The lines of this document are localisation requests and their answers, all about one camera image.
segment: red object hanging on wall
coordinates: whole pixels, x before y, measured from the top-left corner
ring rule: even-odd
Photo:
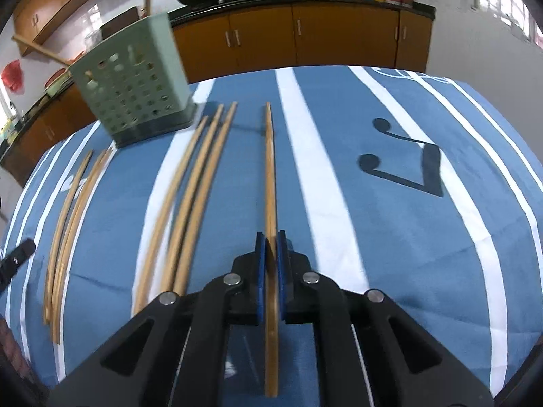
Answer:
[[[10,62],[2,70],[2,82],[12,93],[20,93],[23,89],[23,71],[18,59]]]

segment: blue tablecloth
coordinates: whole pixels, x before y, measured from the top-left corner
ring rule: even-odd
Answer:
[[[229,271],[264,229],[263,108],[270,101],[279,229],[294,249],[345,289],[384,290],[493,394],[503,387],[543,330],[543,167],[490,103],[446,78],[346,66],[234,75],[193,90],[203,115],[218,103],[239,106],[189,292]],[[91,166],[111,138],[96,122],[42,157],[2,243],[6,252],[31,237],[36,253],[0,298],[0,311],[46,384],[129,320],[158,210],[192,133],[113,153],[72,252],[59,346],[42,323],[51,240],[85,153],[95,150]],[[318,405],[310,326],[281,325],[280,333],[281,395],[268,400],[261,328],[232,330],[225,406]]]

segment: red plastic bag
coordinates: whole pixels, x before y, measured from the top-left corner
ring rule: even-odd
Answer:
[[[2,70],[2,82],[12,93],[20,93],[23,89],[23,71],[18,59],[10,62]]]

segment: white stripe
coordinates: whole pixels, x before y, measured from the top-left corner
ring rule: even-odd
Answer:
[[[61,382],[64,378],[66,378],[66,362],[64,360],[64,307],[66,305],[66,292],[68,290],[68,281],[70,279],[70,269],[72,268],[73,254],[75,252],[75,247],[77,246],[77,241],[79,239],[81,227],[83,226],[83,221],[85,221],[85,215],[87,214],[87,210],[89,209],[89,205],[92,201],[94,193],[96,192],[98,185],[100,185],[100,181],[102,180],[102,177],[104,177],[105,171],[108,169],[109,164],[111,163],[111,160],[113,159],[113,156],[115,156],[115,153],[117,152],[117,148],[115,147],[115,142],[112,142],[110,147],[113,148],[113,150],[111,151],[108,160],[105,161],[104,167],[102,167],[102,170],[100,174],[98,175],[98,178],[96,179],[96,184],[94,184],[94,187],[92,188],[92,191],[90,192],[89,199],[87,200],[87,203],[85,204],[85,208],[83,209],[83,212],[81,214],[81,220],[79,221],[79,224],[77,226],[77,231],[75,232],[75,238],[73,240],[72,249],[70,251],[70,257],[68,258],[68,265],[66,269],[66,279],[64,280],[64,286],[62,287],[62,304],[60,307],[60,344],[57,345],[53,343],[53,350],[54,350],[54,355],[55,355],[56,378],[58,378],[59,382]]]
[[[28,220],[28,216],[31,214],[32,207],[34,206],[34,203],[36,202],[36,199],[39,196],[41,189],[45,185],[45,181],[49,177],[49,174],[51,173],[51,170],[55,166],[56,161],[59,159],[59,156],[62,153],[62,150],[68,144],[68,142],[70,142],[71,139],[72,139],[72,136],[68,137],[68,139],[66,139],[64,141],[62,146],[59,148],[59,150],[56,152],[55,156],[51,160],[51,164],[47,168],[47,171],[43,175],[43,178],[42,178],[40,184],[37,187],[36,193],[32,197],[32,200],[29,203],[28,208],[26,209],[26,213],[24,215],[23,222],[21,223],[21,229],[19,230],[19,235],[17,236],[17,241],[15,242],[15,246],[17,246],[19,243],[21,243],[21,239],[23,238],[24,227],[26,226],[26,221]],[[11,317],[11,314],[10,314],[10,307],[12,305],[12,284],[13,284],[13,282],[11,282],[9,287],[7,287],[7,299],[6,299],[6,303],[5,303],[5,320],[6,320],[6,323],[7,323],[8,326],[10,326],[10,323],[11,323],[11,320],[12,320],[12,317]]]
[[[319,271],[343,289],[369,285],[336,173],[292,68],[275,70]]]
[[[539,177],[538,175],[536,174],[536,172],[534,171],[534,169],[531,167],[530,163],[528,162],[528,160],[526,159],[526,157],[522,154],[522,152],[520,151],[520,148],[517,146],[517,144],[515,144],[515,142],[509,137],[507,136],[507,134],[505,133],[505,131],[503,131],[502,127],[500,127],[498,125],[498,123],[493,119],[492,116],[490,116],[486,110],[481,107],[481,105],[475,100],[473,99],[468,92],[466,92],[462,87],[460,87],[457,83],[455,83],[455,81],[453,80],[450,80],[450,79],[447,79],[447,81],[450,82],[450,84],[454,85],[458,91],[460,93],[462,93],[466,98],[468,98],[468,100],[473,104],[475,105],[475,108],[477,108],[477,110],[479,110],[481,112],[481,114],[487,118],[488,122],[490,122],[492,124],[492,126],[498,130],[498,132],[503,136],[503,138],[509,142],[509,145],[512,147],[513,150],[515,150],[515,152],[517,153],[517,155],[519,155],[519,158],[520,160],[522,160],[522,163],[525,165],[525,167],[528,169],[529,173],[531,174],[531,176],[534,178],[534,181],[537,183],[539,189],[543,192],[543,183],[541,183],[541,180],[539,180]]]
[[[464,127],[464,129],[470,135],[473,136],[473,138],[479,143],[479,145],[481,145],[481,147],[484,148],[488,156],[496,164],[500,173],[505,178],[507,185],[509,185],[509,187],[511,188],[511,191],[515,195],[515,198],[517,199],[519,206],[521,207],[522,211],[524,211],[524,214],[526,215],[526,218],[528,219],[528,223],[530,224],[531,237],[534,240],[534,246],[536,247],[536,255],[538,257],[539,280],[541,284],[541,290],[543,291],[543,252],[541,251],[541,240],[539,239],[538,222],[536,220],[536,216],[534,215],[533,210],[531,209],[531,206],[528,204],[528,201],[524,197],[524,194],[522,193],[521,189],[515,182],[515,179],[512,177],[509,170],[507,169],[506,164],[504,164],[503,160],[500,158],[498,153],[496,153],[496,150],[479,134],[479,132],[477,132],[477,130],[474,129],[474,127],[468,122],[468,120],[464,118],[458,110],[456,110],[454,105],[452,105],[449,102],[449,100],[446,99],[446,97],[444,97],[441,93],[439,93],[436,89],[434,89],[430,84],[424,81],[415,72],[408,72],[408,73],[409,75],[411,75],[411,77],[413,77],[413,80],[417,81],[427,91],[429,91],[432,95],[434,95],[435,98],[460,123],[460,125],[462,125],[462,127]]]
[[[40,221],[37,224],[36,236],[34,236],[34,243],[36,244],[36,249],[41,240],[41,235],[43,233],[43,226],[45,225],[45,220],[47,219],[51,211],[51,207],[53,206],[53,203],[55,202],[56,197],[59,194],[62,184],[64,183],[64,181],[66,180],[66,177],[70,173],[70,170],[74,166],[75,161],[77,160],[77,158],[83,151],[83,148],[85,148],[85,145],[87,144],[87,142],[89,141],[89,139],[91,138],[93,133],[98,129],[99,126],[100,126],[100,121],[96,121],[94,125],[92,126],[92,128],[87,133],[87,136],[85,136],[85,138],[83,139],[83,141],[81,142],[81,144],[79,145],[75,153],[73,154],[72,158],[68,162],[68,165],[64,169],[64,172],[62,173],[59,181],[56,183],[55,189],[51,193],[51,196],[49,196],[49,200],[47,201],[47,204],[45,205],[45,209],[43,210],[43,213],[40,217]],[[26,290],[28,289],[28,282],[31,277],[32,265],[34,263],[34,255],[35,254],[32,254],[27,262],[28,266],[26,268],[26,277],[24,278],[23,295],[21,296],[21,314],[20,314],[21,338],[23,342],[24,356],[26,357],[28,362],[31,361],[31,352],[30,352],[30,348],[28,347],[28,337],[26,336]],[[49,258],[46,257],[44,261],[44,265],[47,265],[48,261],[49,261]]]
[[[17,201],[17,205],[15,206],[15,211],[13,211],[13,216],[12,216],[12,219],[11,221],[9,222],[9,229],[7,230],[7,237],[5,238],[5,244],[4,244],[4,254],[7,253],[7,247],[9,245],[9,237],[12,236],[12,231],[13,231],[13,226],[15,224],[15,220],[17,219],[17,215],[19,214],[19,209],[21,208],[21,205],[23,203],[23,199],[24,197],[26,196],[26,192],[28,191],[28,189],[30,188],[30,185],[32,184],[32,181],[34,180],[34,177],[36,177],[36,174],[38,171],[40,171],[40,168],[41,166],[43,165],[43,163],[46,161],[47,157],[49,156],[49,154],[51,153],[51,150],[53,149],[53,147],[51,147],[49,150],[47,150],[47,152],[45,153],[45,156],[43,156],[40,164],[37,166],[37,168],[34,170],[34,172],[32,173],[32,176],[31,178],[28,180],[28,182],[26,183],[26,185],[24,186],[24,190],[23,192],[21,193],[21,197],[19,197],[19,200]]]
[[[434,143],[389,91],[374,80],[364,68],[355,66],[349,68],[390,111],[409,137],[428,144]],[[490,391],[496,395],[503,387],[507,370],[507,302],[500,260],[479,210],[443,151],[441,178],[473,240],[483,270],[490,324]]]
[[[149,248],[151,236],[153,235],[156,220],[158,219],[158,213],[160,212],[160,208],[162,207],[162,202],[164,201],[169,185],[170,183],[172,183],[177,164],[179,163],[179,160],[183,157],[187,145],[191,140],[192,135],[194,134],[194,130],[198,125],[197,121],[199,115],[202,113],[205,107],[205,103],[207,102],[207,98],[211,93],[211,89],[213,88],[214,83],[214,79],[199,83],[193,95],[194,101],[199,104],[198,111],[194,117],[194,123],[189,129],[179,130],[176,132],[156,175],[153,190],[151,191],[149,200],[147,202],[147,209],[145,211],[143,227],[141,229],[141,236],[139,239],[139,248],[136,260],[136,272],[134,276],[134,282],[132,284],[132,316],[135,315],[134,303],[136,301],[136,293],[139,286],[139,280],[141,279],[143,264],[145,262],[145,257]],[[153,280],[151,282],[148,294],[148,301],[151,301],[153,298],[155,298],[160,291],[160,276],[162,274],[162,271],[164,270],[166,262],[167,243],[169,240],[169,231],[172,225],[172,218],[173,211],[170,212],[169,219],[164,231],[164,237],[162,238],[162,243],[157,254]]]

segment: green object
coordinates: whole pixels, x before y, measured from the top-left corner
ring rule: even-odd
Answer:
[[[192,100],[167,13],[102,41],[69,68],[118,147],[192,124]]]

